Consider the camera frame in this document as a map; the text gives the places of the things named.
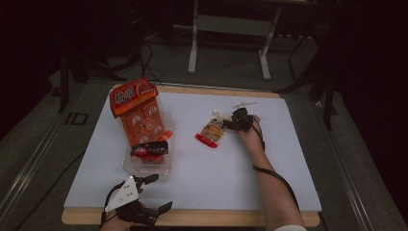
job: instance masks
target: clear plastic bin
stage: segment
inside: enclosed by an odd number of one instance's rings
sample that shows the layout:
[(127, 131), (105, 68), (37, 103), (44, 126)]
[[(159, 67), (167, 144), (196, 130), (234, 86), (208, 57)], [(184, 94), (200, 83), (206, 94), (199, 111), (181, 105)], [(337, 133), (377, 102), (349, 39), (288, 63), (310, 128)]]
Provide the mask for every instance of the clear plastic bin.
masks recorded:
[(143, 163), (139, 157), (131, 157), (130, 152), (132, 148), (128, 145), (123, 158), (123, 169), (131, 175), (145, 177), (151, 174), (159, 174), (159, 180), (166, 180), (169, 177), (171, 170), (171, 156), (173, 155), (172, 150), (174, 145), (175, 125), (171, 119), (171, 113), (160, 112), (160, 114), (165, 128), (172, 132), (171, 137), (167, 140), (168, 154), (163, 156), (164, 160), (161, 164), (148, 165)]

